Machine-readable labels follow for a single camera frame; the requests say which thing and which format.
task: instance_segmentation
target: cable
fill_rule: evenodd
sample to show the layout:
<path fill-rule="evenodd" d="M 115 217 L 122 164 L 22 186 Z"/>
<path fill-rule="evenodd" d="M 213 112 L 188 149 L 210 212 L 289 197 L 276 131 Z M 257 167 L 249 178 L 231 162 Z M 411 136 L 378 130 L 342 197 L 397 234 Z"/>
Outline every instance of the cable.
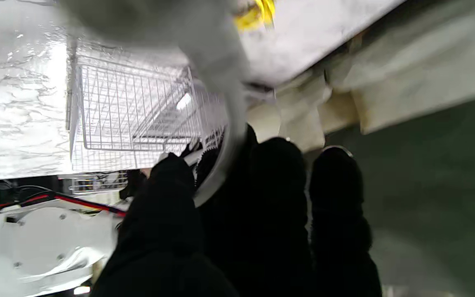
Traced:
<path fill-rule="evenodd" d="M 63 200 L 63 201 L 68 201 L 70 203 L 83 205 L 85 207 L 91 207 L 91 208 L 96 208 L 96 209 L 100 209 L 100 210 L 109 211 L 109 212 L 112 212 L 112 213 L 114 213 L 118 216 L 121 216 L 121 217 L 126 216 L 126 211 L 117 209 L 116 207 L 111 207 L 111 206 L 108 206 L 108 205 L 103 205 L 103 204 L 100 204 L 100 203 L 94 203 L 94 202 L 91 202 L 91 201 L 86 201 L 86 200 L 83 200 L 83 199 L 71 197 L 71 196 L 68 196 L 68 195 L 65 195 L 65 194 L 62 194 L 62 193 L 55 192 L 53 190 L 49 190 L 49 189 L 44 188 L 42 186 L 19 186 L 16 189 L 18 189 L 18 190 L 40 189 L 40 190 L 43 190 L 43 191 L 25 198 L 25 201 L 15 201 L 13 203 L 0 204 L 0 209 L 3 209 L 5 207 L 9 207 L 9 206 L 13 206 L 13 205 L 26 205 L 26 204 L 34 202 L 34 201 L 36 201 L 36 203 L 37 203 L 38 200 L 45 199 L 45 198 L 48 198 L 48 197 L 52 196 L 52 199 L 60 199 L 60 200 Z"/>

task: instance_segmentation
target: wire basket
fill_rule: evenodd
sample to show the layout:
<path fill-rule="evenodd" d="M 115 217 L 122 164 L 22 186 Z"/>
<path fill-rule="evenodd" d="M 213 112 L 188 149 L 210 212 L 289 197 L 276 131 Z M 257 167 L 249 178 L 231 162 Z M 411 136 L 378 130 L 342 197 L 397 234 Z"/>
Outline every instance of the wire basket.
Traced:
<path fill-rule="evenodd" d="M 84 55 L 76 61 L 73 170 L 153 167 L 160 154 L 180 154 L 193 138 L 206 149 L 221 142 L 223 101 L 193 80 L 189 68 L 138 68 Z"/>
<path fill-rule="evenodd" d="M 188 68 L 157 73 L 79 58 L 85 148 L 177 151 L 201 134 Z"/>
<path fill-rule="evenodd" d="M 89 172 L 71 175 L 71 190 L 74 196 L 120 191 L 128 185 L 127 171 Z"/>

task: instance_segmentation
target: yellow object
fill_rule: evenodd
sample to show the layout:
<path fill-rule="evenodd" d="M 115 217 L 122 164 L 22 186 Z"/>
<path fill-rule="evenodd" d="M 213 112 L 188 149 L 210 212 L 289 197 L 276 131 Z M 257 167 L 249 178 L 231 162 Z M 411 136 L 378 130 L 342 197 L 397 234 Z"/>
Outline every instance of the yellow object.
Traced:
<path fill-rule="evenodd" d="M 244 15 L 236 16 L 234 22 L 240 31 L 251 30 L 263 24 L 272 24 L 274 14 L 274 0 L 256 0 L 256 6 L 252 7 Z"/>

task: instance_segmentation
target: white wire basket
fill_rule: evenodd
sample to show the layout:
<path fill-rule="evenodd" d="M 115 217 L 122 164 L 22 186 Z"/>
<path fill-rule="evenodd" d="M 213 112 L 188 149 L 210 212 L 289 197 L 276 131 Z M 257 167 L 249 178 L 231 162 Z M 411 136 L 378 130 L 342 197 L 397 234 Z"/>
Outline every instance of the white wire basket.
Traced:
<path fill-rule="evenodd" d="M 71 190 L 74 196 L 120 191 L 128 185 L 127 171 L 89 172 L 71 175 Z"/>
<path fill-rule="evenodd" d="M 79 55 L 74 72 L 75 171 L 153 167 L 160 154 L 180 154 L 193 138 L 206 149 L 220 143 L 224 104 L 187 67 L 138 68 Z"/>

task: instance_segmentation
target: red wire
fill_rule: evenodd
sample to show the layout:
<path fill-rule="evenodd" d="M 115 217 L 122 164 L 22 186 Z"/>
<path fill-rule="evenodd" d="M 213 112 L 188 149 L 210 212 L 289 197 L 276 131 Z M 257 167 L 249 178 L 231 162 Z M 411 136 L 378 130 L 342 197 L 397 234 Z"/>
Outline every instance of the red wire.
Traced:
<path fill-rule="evenodd" d="M 28 199 L 27 201 L 24 201 L 23 203 L 21 204 L 24 204 L 24 203 L 29 203 L 29 202 L 32 202 L 32 201 L 36 201 L 36 200 L 39 200 L 39 199 L 44 199 L 44 198 L 47 198 L 49 195 L 48 194 L 43 194 L 43 195 L 39 195 L 39 196 L 36 196 L 36 197 L 32 197 L 30 199 Z M 75 204 L 78 204 L 78 205 L 83 205 L 83 206 L 86 206 L 86 207 L 91 207 L 91 208 L 96 208 L 96 209 L 100 209 L 100 210 L 105 210 L 105 211 L 110 211 L 110 212 L 113 212 L 115 214 L 117 214 L 118 216 L 121 216 L 121 217 L 124 217 L 126 216 L 126 212 L 125 211 L 122 211 L 122 210 L 117 210 L 115 209 L 115 211 L 113 211 L 113 207 L 108 207 L 107 205 L 100 205 L 100 204 L 97 204 L 97 203 L 87 203 L 85 201 L 81 201 L 81 200 L 77 200 L 77 199 L 70 199 L 68 197 L 64 197 L 64 196 L 54 196 L 55 199 L 60 199 L 60 200 L 63 200 L 63 201 L 68 201 L 70 203 L 75 203 Z M 10 206 L 10 205 L 15 205 L 14 203 L 4 203 L 4 204 L 0 204 L 0 207 L 6 207 L 6 206 Z"/>

